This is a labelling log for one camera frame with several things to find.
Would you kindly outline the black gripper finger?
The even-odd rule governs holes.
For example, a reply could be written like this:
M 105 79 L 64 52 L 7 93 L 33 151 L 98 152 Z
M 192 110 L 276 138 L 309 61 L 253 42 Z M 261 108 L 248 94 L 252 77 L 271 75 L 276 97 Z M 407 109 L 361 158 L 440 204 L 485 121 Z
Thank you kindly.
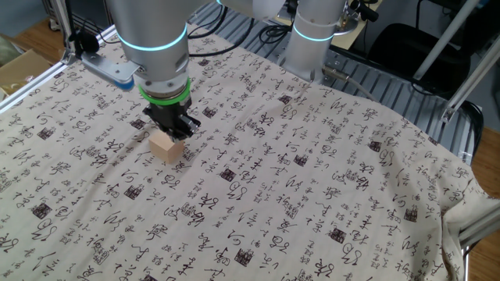
M 151 108 L 144 108 L 142 112 L 149 117 L 149 119 L 155 124 L 155 127 L 157 127 L 160 131 L 165 132 L 165 127 L 155 117 Z
M 193 136 L 201 126 L 201 122 L 188 115 L 179 115 L 173 121 L 173 138 L 177 141 L 183 141 Z

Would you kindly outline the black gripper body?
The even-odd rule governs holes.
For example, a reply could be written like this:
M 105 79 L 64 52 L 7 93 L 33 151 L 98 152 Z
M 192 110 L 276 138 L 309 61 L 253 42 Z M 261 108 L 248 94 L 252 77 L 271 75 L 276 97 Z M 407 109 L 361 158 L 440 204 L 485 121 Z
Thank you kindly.
M 172 105 L 150 104 L 155 117 L 165 128 L 174 128 L 174 118 L 179 115 L 187 115 L 187 110 L 191 106 L 191 98 Z

